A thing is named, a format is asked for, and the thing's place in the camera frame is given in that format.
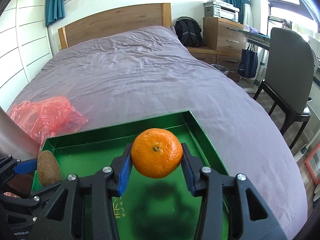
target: curtain tieback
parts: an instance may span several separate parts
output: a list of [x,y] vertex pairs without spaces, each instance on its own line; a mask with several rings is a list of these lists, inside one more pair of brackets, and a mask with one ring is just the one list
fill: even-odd
[[243,4],[249,4],[251,5],[251,1],[250,0],[241,0],[241,3]]

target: white printer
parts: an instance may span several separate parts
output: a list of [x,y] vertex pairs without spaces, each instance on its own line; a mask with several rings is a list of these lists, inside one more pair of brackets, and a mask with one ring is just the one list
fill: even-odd
[[210,0],[203,5],[204,17],[220,17],[234,22],[239,21],[240,9],[234,7],[232,4],[218,0]]

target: white paneled door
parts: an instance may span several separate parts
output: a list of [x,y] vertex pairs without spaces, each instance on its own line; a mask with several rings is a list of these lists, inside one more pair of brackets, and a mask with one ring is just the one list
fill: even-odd
[[0,16],[0,106],[7,111],[52,58],[45,0],[11,0]]

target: gray chair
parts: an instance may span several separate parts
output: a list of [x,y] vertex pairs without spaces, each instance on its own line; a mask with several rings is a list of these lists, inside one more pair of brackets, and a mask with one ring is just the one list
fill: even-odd
[[256,100],[263,89],[273,100],[275,107],[285,113],[282,135],[294,122],[303,122],[290,145],[297,142],[307,125],[311,113],[307,106],[314,75],[314,57],[310,45],[292,30],[273,28],[265,80],[261,82],[253,99]]

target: bed sheet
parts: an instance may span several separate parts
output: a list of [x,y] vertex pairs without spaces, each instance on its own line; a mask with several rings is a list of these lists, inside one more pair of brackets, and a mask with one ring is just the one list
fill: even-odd
[[307,220],[306,191],[266,111],[232,80],[192,57],[173,29],[146,27],[55,55],[14,103],[66,96],[82,130],[189,109],[230,175],[245,173],[292,239]]

